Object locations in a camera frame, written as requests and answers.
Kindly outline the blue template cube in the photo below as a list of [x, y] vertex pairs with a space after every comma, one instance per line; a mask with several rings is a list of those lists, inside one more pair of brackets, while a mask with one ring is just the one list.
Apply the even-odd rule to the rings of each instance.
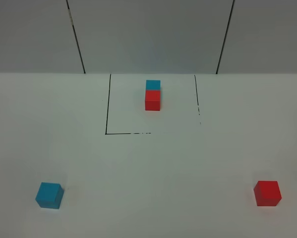
[[160, 80], [146, 80], [146, 90], [160, 91], [161, 81]]

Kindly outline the red template cube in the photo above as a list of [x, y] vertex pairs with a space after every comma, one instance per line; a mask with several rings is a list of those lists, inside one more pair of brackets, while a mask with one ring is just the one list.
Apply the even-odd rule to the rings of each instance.
[[161, 108], [161, 91], [146, 90], [145, 92], [145, 110], [159, 111]]

